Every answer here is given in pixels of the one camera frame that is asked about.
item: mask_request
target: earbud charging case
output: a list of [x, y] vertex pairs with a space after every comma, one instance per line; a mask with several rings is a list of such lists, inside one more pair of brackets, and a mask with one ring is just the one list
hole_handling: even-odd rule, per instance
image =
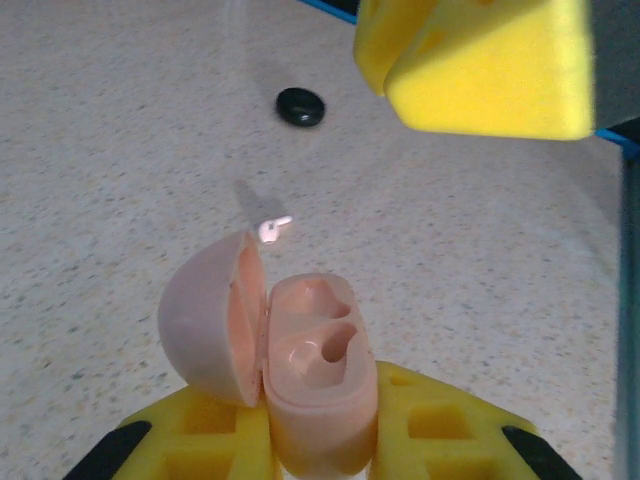
[[264, 397], [282, 464], [299, 478], [353, 475], [376, 443], [377, 373], [354, 293], [330, 274], [279, 282], [267, 300], [253, 235], [210, 245], [178, 269], [158, 311], [184, 380], [218, 401]]

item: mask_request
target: black rubber tip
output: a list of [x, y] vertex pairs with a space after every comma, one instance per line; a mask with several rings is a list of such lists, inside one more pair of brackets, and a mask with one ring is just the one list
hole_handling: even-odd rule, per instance
[[63, 480], [111, 480], [151, 430], [138, 421], [107, 433]]
[[285, 122], [297, 127], [314, 127], [324, 118], [325, 105], [304, 88], [287, 88], [276, 99], [276, 111]]
[[582, 480], [545, 439], [513, 426], [502, 433], [540, 480]]

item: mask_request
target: yellow foam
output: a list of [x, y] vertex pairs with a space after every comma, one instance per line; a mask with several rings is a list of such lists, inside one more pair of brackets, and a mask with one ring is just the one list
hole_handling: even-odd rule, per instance
[[594, 124], [587, 0], [363, 0], [354, 57], [409, 127], [577, 139]]
[[378, 362], [378, 446], [370, 480], [538, 480], [503, 435], [526, 420], [455, 387]]
[[[370, 480], [538, 480], [501, 428], [526, 420], [455, 387], [386, 362], [378, 367], [378, 439]], [[243, 408], [192, 387], [121, 426], [152, 428], [114, 480], [281, 480], [264, 404]]]
[[114, 480], [278, 480], [266, 407], [243, 408], [184, 388], [127, 418], [152, 428]]

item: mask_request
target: black button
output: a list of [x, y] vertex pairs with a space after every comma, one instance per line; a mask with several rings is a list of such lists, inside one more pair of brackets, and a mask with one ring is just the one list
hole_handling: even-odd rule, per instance
[[324, 117], [325, 106], [315, 93], [304, 88], [287, 88], [276, 99], [276, 111], [287, 123], [313, 127]]

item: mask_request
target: speckled floor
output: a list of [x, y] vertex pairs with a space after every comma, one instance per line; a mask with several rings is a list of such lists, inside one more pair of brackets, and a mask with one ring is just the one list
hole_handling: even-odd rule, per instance
[[[353, 26], [294, 0], [5, 0], [0, 8], [0, 478], [59, 479], [182, 386], [171, 273], [282, 212], [269, 283], [353, 285], [374, 351], [520, 414], [610, 478], [617, 148], [404, 128]], [[300, 131], [277, 92], [328, 105]]]

